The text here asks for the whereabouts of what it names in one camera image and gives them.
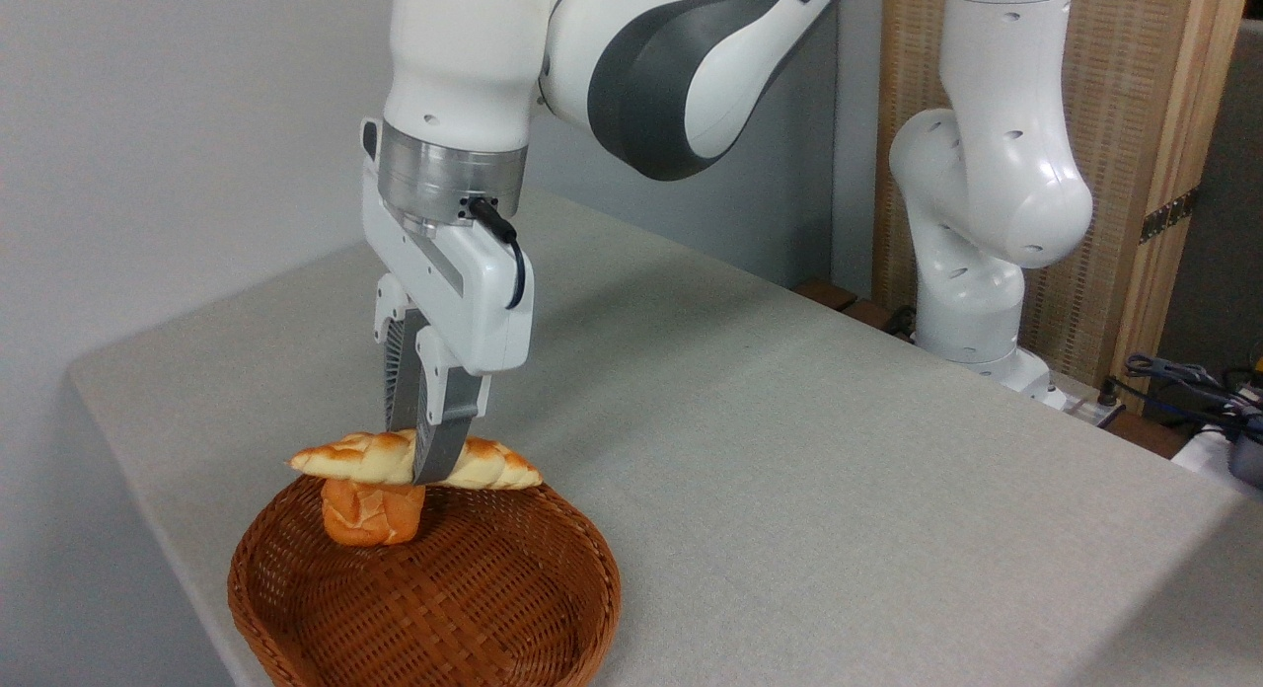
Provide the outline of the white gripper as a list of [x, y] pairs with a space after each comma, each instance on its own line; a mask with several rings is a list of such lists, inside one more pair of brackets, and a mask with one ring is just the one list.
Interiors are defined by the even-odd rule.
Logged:
[[438, 146], [378, 119], [362, 120], [361, 146], [365, 237], [394, 275], [379, 278], [374, 314], [385, 426], [416, 427], [414, 481], [440, 482], [486, 413], [486, 375], [528, 354], [530, 264], [469, 208], [482, 198], [510, 218], [527, 152]]

